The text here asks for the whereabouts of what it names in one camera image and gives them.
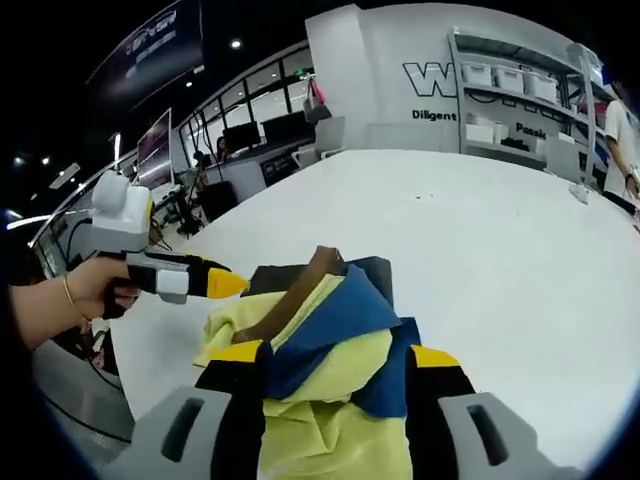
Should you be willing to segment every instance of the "brown cloth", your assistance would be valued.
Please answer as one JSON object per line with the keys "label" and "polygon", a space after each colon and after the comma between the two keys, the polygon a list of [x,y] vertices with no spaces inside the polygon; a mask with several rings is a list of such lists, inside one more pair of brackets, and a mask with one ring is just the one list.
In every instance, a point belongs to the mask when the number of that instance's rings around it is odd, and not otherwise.
{"label": "brown cloth", "polygon": [[287,326],[326,274],[343,275],[344,269],[345,263],[338,249],[319,246],[309,264],[298,275],[296,281],[280,301],[253,327],[234,333],[231,343],[250,340],[270,342]]}

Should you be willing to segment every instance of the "table surface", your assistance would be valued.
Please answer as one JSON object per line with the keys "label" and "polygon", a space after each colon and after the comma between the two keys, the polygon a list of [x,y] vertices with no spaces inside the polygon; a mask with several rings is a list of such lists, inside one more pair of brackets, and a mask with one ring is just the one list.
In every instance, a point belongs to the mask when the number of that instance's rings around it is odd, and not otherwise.
{"label": "table surface", "polygon": [[[584,469],[638,385],[640,236],[616,206],[597,194],[583,205],[568,185],[459,154],[348,151],[241,203],[182,250],[246,277],[305,263],[317,245],[388,258],[396,312],[416,318],[423,344],[530,423],[551,461]],[[207,315],[232,301],[144,294],[112,322],[134,418],[194,384]]]}

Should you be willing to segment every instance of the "gold bangle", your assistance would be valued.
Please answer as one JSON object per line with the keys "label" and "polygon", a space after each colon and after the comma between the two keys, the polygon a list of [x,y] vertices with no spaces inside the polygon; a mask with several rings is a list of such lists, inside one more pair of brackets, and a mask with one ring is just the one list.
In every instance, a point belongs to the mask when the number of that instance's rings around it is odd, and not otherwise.
{"label": "gold bangle", "polygon": [[78,313],[78,315],[80,315],[80,318],[81,318],[81,320],[80,320],[80,333],[85,334],[85,333],[91,331],[91,325],[89,325],[89,319],[82,314],[82,312],[80,311],[80,309],[76,305],[76,302],[74,302],[73,298],[71,298],[71,292],[69,291],[69,282],[67,281],[67,275],[62,277],[62,283],[64,284],[64,291],[67,294],[67,300],[69,300],[69,303],[71,304],[73,309]]}

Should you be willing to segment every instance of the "yellow cloth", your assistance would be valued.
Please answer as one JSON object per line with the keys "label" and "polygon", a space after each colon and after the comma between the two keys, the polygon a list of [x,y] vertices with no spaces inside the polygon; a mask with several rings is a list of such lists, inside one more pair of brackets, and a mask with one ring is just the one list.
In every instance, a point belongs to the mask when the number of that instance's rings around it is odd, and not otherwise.
{"label": "yellow cloth", "polygon": [[[342,282],[325,275],[287,327],[272,341],[276,351]],[[258,323],[284,292],[243,297],[214,311],[204,328],[205,347],[194,363],[206,366],[233,334]],[[267,399],[260,469],[278,480],[412,478],[404,420],[375,419],[348,402],[384,365],[391,332],[383,330],[334,346],[307,380],[284,400]]]}

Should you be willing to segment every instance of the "computer monitor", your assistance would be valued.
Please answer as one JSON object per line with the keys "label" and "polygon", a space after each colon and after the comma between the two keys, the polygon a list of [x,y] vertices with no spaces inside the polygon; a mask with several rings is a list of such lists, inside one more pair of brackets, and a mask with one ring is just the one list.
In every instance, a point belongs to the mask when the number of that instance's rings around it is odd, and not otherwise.
{"label": "computer monitor", "polygon": [[238,150],[257,145],[261,142],[258,124],[256,122],[243,123],[222,132],[229,154]]}
{"label": "computer monitor", "polygon": [[280,143],[312,137],[313,125],[307,122],[304,112],[295,112],[263,122],[267,143]]}
{"label": "computer monitor", "polygon": [[140,184],[154,190],[172,185],[171,109],[167,110],[138,142],[138,178]]}

